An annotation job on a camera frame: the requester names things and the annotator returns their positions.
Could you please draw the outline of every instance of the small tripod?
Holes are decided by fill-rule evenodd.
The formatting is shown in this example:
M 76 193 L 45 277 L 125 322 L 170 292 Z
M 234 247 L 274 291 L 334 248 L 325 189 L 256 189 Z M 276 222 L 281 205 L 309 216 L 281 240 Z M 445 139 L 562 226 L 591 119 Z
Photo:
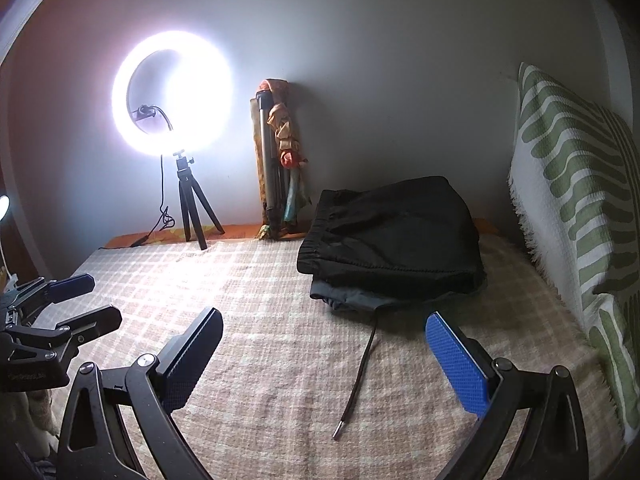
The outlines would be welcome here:
M 178 180 L 180 181 L 178 183 L 178 190 L 180 191 L 180 210 L 182 211 L 184 237 L 188 242 L 191 241 L 191 229 L 189 225 L 189 217 L 191 217 L 191 223 L 193 223 L 193 230 L 196 231 L 196 237 L 198 238 L 200 249 L 204 250 L 207 248 L 207 242 L 204 239 L 204 232 L 202 232 L 202 224 L 200 223 L 200 217 L 198 216 L 198 209 L 196 208 L 196 201 L 193 197 L 193 192 L 196 193 L 198 200 L 200 200 L 204 210 L 207 212 L 209 218 L 211 218 L 211 221 L 213 222 L 213 225 L 216 226 L 216 229 L 221 235 L 225 233 L 225 230 L 216 218 L 213 209 L 207 201 L 207 197 L 204 196 L 200 184 L 198 184 L 193 173 L 191 173 L 189 164 L 193 164 L 193 157 L 187 160 L 183 153 L 184 150 L 180 150 L 179 152 L 174 153 L 174 157 L 176 166 L 178 166 Z

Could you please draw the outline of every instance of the led ring light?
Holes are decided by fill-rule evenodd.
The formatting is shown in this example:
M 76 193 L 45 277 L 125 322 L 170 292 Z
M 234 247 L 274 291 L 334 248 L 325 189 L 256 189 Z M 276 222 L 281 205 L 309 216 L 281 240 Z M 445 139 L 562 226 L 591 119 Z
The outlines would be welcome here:
M 174 130 L 148 135 L 131 119 L 127 93 L 140 63 L 159 50 L 175 50 L 182 58 L 166 86 L 165 111 Z M 214 140 L 225 126 L 231 107 L 230 70 L 222 54 L 202 38 L 188 32 L 162 32 L 142 41 L 126 57 L 113 83 L 111 107 L 116 127 L 140 152 L 167 155 L 196 150 Z

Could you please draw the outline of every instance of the white wall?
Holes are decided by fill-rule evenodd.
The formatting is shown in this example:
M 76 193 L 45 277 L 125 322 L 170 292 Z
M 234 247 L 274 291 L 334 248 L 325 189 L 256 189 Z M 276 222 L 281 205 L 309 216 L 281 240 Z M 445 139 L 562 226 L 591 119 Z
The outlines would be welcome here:
M 519 63 L 609 103 L 589 0 L 47 0 L 15 46 L 7 119 L 28 227 L 57 276 L 156 221 L 158 161 L 115 131 L 110 91 L 130 49 L 170 29 L 212 41 L 233 72 L 232 121 L 193 167 L 226 224 L 260 218 L 248 100 L 265 77 L 293 83 L 314 196 L 443 174 L 514 238 Z

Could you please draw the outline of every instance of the checkered bedspread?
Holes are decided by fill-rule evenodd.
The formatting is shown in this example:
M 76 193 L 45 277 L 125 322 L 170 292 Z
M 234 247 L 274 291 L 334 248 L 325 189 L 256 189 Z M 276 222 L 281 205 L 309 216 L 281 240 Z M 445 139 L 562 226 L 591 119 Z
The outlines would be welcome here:
M 370 326 L 337 316 L 308 296 L 310 276 L 296 272 L 300 242 L 217 242 L 100 250 L 78 272 L 95 291 L 48 307 L 49 326 L 113 303 L 121 328 L 81 347 L 69 375 L 92 360 L 101 368 L 158 352 L 205 306 L 219 309 L 225 333 L 187 406 L 174 420 L 213 478 L 434 478 L 465 440 L 465 413 L 424 341 L 425 312 L 385 316 L 351 423 L 333 430 L 349 397 Z M 525 370 L 567 366 L 587 429 L 591 477 L 622 449 L 622 430 L 596 355 L 555 293 L 526 257 L 482 235 L 485 290 L 440 306 L 494 357 Z M 68 388 L 55 392 L 62 420 Z M 161 478 L 125 410 L 146 474 Z M 519 413 L 488 478 L 500 475 L 525 413 Z

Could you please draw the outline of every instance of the screw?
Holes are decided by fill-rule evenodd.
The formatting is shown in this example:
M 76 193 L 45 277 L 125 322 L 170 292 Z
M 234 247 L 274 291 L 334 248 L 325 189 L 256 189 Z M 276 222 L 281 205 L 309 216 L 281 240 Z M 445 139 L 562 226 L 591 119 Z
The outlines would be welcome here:
M 558 377 L 562 377 L 563 379 L 566 379 L 569 376 L 569 370 L 567 370 L 565 367 L 559 365 L 556 367 L 556 375 Z
M 153 354 L 142 354 L 138 358 L 138 366 L 149 366 L 155 360 L 155 358 L 156 357 Z
M 495 367 L 501 372 L 508 372 L 513 368 L 513 363 L 504 357 L 498 357 L 495 361 Z
M 82 363 L 82 364 L 80 365 L 80 368 L 78 368 L 78 371 L 79 371 L 81 374 L 86 375 L 86 374 L 88 374 L 88 373 L 89 373 L 91 370 L 93 370 L 93 369 L 94 369 L 94 364 L 93 364 L 91 361 L 89 361 L 89 362 L 87 362 L 87 363 Z

